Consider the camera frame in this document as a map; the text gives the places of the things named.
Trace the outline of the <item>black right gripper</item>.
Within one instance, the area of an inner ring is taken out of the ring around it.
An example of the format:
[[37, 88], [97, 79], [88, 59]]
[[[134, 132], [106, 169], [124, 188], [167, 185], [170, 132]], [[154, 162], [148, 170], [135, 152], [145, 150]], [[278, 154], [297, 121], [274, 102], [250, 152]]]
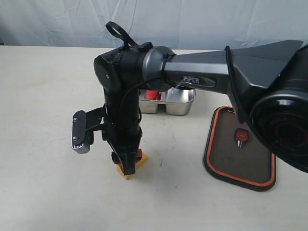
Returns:
[[102, 116], [102, 139], [112, 148], [113, 163], [120, 165], [124, 175], [135, 174], [136, 162], [142, 159], [142, 150], [139, 149], [142, 137], [140, 107], [120, 106], [115, 114], [111, 114], [105, 105]]

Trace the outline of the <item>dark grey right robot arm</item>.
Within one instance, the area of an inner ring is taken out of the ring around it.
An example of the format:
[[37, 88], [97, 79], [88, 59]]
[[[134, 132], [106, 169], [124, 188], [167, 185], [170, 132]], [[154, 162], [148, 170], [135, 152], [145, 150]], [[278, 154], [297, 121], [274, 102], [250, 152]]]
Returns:
[[93, 67], [105, 94], [111, 145], [140, 137], [140, 89], [199, 89], [227, 95], [238, 121], [264, 146], [308, 170], [308, 49], [299, 40], [183, 55], [147, 43], [101, 54]]

